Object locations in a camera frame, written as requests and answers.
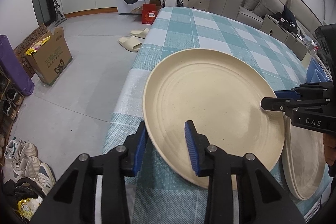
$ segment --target shoe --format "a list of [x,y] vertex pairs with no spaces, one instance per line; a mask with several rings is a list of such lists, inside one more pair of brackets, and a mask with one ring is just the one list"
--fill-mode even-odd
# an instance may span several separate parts
[[131,31],[131,36],[145,38],[148,32],[149,32],[148,28],[146,28],[145,30],[133,30]]
[[41,161],[36,156],[35,145],[30,142],[11,140],[6,146],[5,158],[11,161],[16,180],[29,176],[37,178]]
[[46,195],[56,184],[56,180],[50,170],[50,167],[45,163],[42,163],[40,165],[39,173],[37,175],[37,182],[38,185],[41,187],[43,193],[45,193]]
[[37,176],[40,170],[41,161],[34,156],[28,156],[21,154],[21,161],[13,161],[13,174],[16,180],[22,178],[31,178],[37,180]]
[[3,102],[2,111],[11,119],[14,120],[16,117],[16,111],[14,109],[14,105],[9,100],[5,100]]
[[15,89],[9,89],[6,92],[6,97],[8,100],[16,104],[17,106],[21,105],[23,99],[21,95]]
[[118,41],[120,45],[130,52],[138,52],[142,45],[142,42],[136,37],[121,37]]
[[5,136],[0,134],[0,147],[4,147],[4,146],[5,146]]
[[37,156],[35,145],[30,142],[24,142],[21,139],[11,140],[6,146],[5,158],[10,161],[21,161],[21,154],[28,156]]
[[0,75],[0,93],[3,93],[5,91],[7,83],[8,83],[7,78],[3,75]]

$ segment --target screw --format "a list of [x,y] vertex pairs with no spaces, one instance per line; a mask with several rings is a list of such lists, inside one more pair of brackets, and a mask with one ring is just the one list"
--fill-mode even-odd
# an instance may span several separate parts
[[116,150],[118,152],[124,152],[126,150],[126,146],[125,145],[119,145],[119,146],[117,146]]
[[216,152],[217,151],[217,146],[215,146],[215,145],[209,145],[208,146],[208,151],[209,152]]
[[79,155],[78,159],[80,161],[86,161],[87,159],[89,158],[89,155],[88,154],[81,154]]
[[247,158],[247,160],[254,160],[255,159],[255,155],[253,155],[252,153],[247,153],[245,155],[245,157]]

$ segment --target red box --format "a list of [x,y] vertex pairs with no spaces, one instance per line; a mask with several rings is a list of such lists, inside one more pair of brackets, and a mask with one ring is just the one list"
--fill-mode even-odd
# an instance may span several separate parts
[[155,4],[144,4],[142,7],[142,23],[153,24],[158,15],[159,8],[160,6],[156,6]]

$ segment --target person's hand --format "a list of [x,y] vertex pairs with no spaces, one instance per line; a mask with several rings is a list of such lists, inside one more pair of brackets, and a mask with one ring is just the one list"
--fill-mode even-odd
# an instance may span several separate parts
[[323,145],[325,162],[332,166],[336,160],[336,137],[323,133]]

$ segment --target plate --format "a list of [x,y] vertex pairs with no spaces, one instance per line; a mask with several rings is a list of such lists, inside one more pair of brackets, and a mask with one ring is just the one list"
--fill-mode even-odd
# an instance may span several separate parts
[[298,199],[309,199],[319,187],[325,169],[322,133],[294,127],[285,117],[286,135],[283,147],[283,172],[291,193]]
[[[186,180],[208,187],[192,170],[184,123],[227,153],[253,153],[271,170],[285,141],[281,112],[263,111],[260,101],[275,97],[264,78],[229,54],[188,49],[171,54],[148,77],[143,113],[148,135],[162,158]],[[232,180],[236,189],[236,180]]]

